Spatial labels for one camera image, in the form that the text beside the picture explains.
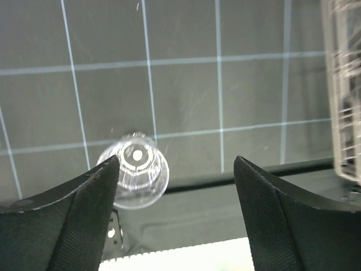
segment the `scratch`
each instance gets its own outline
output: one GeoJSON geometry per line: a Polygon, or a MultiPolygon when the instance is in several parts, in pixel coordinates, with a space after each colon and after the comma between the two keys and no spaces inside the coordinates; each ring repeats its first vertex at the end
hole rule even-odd
{"type": "Polygon", "coordinates": [[[164,155],[167,154],[170,143],[171,143],[171,140],[168,142],[167,146],[165,146],[164,155]]]}
{"type": "Polygon", "coordinates": [[[179,78],[179,75],[181,74],[181,72],[182,72],[182,69],[179,70],[179,72],[178,72],[178,74],[177,74],[177,77],[175,78],[175,80],[174,80],[172,86],[170,87],[170,89],[173,89],[173,88],[174,88],[175,83],[177,83],[178,78],[179,78]]]}

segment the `clear plastic container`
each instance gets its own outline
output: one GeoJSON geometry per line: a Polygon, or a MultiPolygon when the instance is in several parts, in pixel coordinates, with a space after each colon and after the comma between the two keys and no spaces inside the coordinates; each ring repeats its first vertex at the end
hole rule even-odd
{"type": "Polygon", "coordinates": [[[133,133],[109,146],[97,164],[116,155],[120,162],[114,206],[141,209],[156,202],[169,182],[169,167],[152,138],[133,133]]]}

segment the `grid line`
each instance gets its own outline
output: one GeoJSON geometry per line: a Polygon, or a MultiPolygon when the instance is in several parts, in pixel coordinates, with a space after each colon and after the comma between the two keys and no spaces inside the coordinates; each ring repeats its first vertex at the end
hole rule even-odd
{"type": "Polygon", "coordinates": [[[156,113],[154,108],[154,95],[153,95],[153,82],[152,82],[152,68],[149,53],[149,39],[148,39],[148,24],[147,24],[147,12],[146,3],[142,0],[142,12],[143,12],[143,25],[144,25],[144,40],[146,43],[146,55],[147,55],[147,69],[148,69],[148,81],[149,81],[149,94],[151,97],[151,108],[152,108],[152,121],[153,121],[153,132],[154,140],[157,143],[157,125],[156,125],[156,113]]]}
{"type": "Polygon", "coordinates": [[[224,140],[223,140],[223,86],[222,86],[222,44],[221,44],[221,11],[219,0],[215,0],[215,35],[217,41],[217,81],[219,108],[219,145],[221,153],[221,173],[224,172],[224,140]]]}
{"type": "MultiPolygon", "coordinates": [[[[242,126],[242,127],[233,127],[233,128],[223,128],[223,132],[241,132],[252,129],[261,129],[261,128],[269,128],[269,127],[282,127],[283,125],[300,125],[307,123],[323,123],[330,121],[330,118],[327,119],[315,119],[315,120],[301,120],[301,121],[290,121],[288,123],[269,123],[269,124],[258,124],[251,126],[242,126]]],[[[190,137],[190,136],[202,136],[206,134],[218,134],[219,129],[211,129],[211,130],[201,130],[201,131],[193,131],[193,132],[181,132],[181,133],[171,133],[171,134],[158,134],[158,139],[168,139],[168,138],[177,138],[177,137],[190,137]]],[[[89,141],[87,142],[87,146],[108,146],[115,142],[118,142],[119,139],[109,139],[109,140],[100,140],[100,141],[89,141]]],[[[56,150],[66,150],[70,148],[81,148],[83,147],[83,143],[71,143],[71,144],[59,144],[59,145],[48,145],[48,146],[40,146],[40,147],[30,147],[30,148],[13,148],[11,149],[12,154],[32,154],[35,152],[43,152],[43,151],[56,151],[56,150]]],[[[0,156],[8,155],[8,151],[0,150],[0,156]]]]}
{"type": "Polygon", "coordinates": [[[2,114],[1,106],[0,106],[0,122],[1,122],[1,127],[2,127],[2,130],[3,130],[3,133],[4,133],[4,139],[5,139],[5,144],[6,144],[6,148],[7,148],[7,151],[6,151],[5,155],[9,156],[11,169],[12,169],[12,174],[14,175],[15,186],[16,186],[16,189],[17,189],[17,194],[19,196],[19,199],[22,199],[23,198],[23,193],[21,192],[20,182],[19,182],[19,178],[17,176],[14,157],[12,156],[9,137],[7,136],[7,130],[6,130],[4,116],[2,114]]]}
{"type": "MultiPolygon", "coordinates": [[[[291,34],[291,15],[292,15],[292,0],[284,1],[284,28],[283,28],[283,50],[287,55],[283,59],[283,74],[282,74],[282,112],[281,119],[283,123],[287,122],[288,112],[288,88],[289,88],[289,51],[290,51],[290,34],[291,34]]],[[[281,150],[280,150],[280,164],[285,164],[286,161],[286,143],[287,143],[287,126],[282,125],[281,129],[281,150]]]]}
{"type": "Polygon", "coordinates": [[[89,171],[89,170],[90,170],[90,162],[89,162],[88,149],[87,149],[87,146],[86,146],[86,138],[85,138],[83,117],[82,117],[81,107],[80,107],[80,99],[79,99],[79,92],[78,92],[77,77],[76,77],[76,75],[75,75],[75,69],[74,69],[73,53],[72,53],[72,46],[71,46],[71,42],[70,42],[70,35],[69,35],[69,29],[68,29],[67,14],[66,14],[66,12],[65,12],[64,0],[60,0],[60,1],[61,1],[61,9],[62,9],[62,11],[63,11],[63,19],[64,19],[64,26],[65,26],[65,33],[66,33],[66,35],[67,35],[69,58],[70,58],[70,63],[71,63],[72,75],[73,75],[74,91],[75,91],[75,96],[76,96],[76,101],[77,101],[77,107],[78,107],[78,114],[79,114],[79,120],[80,120],[81,135],[82,135],[82,138],[83,138],[83,145],[84,145],[84,151],[85,151],[86,165],[87,165],[87,168],[88,168],[88,171],[89,171]]]}
{"type": "MultiPolygon", "coordinates": [[[[293,53],[257,54],[257,55],[228,55],[210,56],[206,58],[176,58],[176,59],[154,59],[149,60],[151,66],[157,65],[177,65],[177,64],[203,64],[221,62],[250,61],[259,59],[284,59],[284,58],[312,58],[325,56],[325,51],[308,51],[293,53]]],[[[101,69],[147,67],[147,61],[129,62],[108,62],[93,64],[74,64],[75,71],[96,71],[101,69]]],[[[71,65],[58,65],[48,67],[0,69],[0,76],[31,75],[38,73],[71,72],[71,65]]]]}

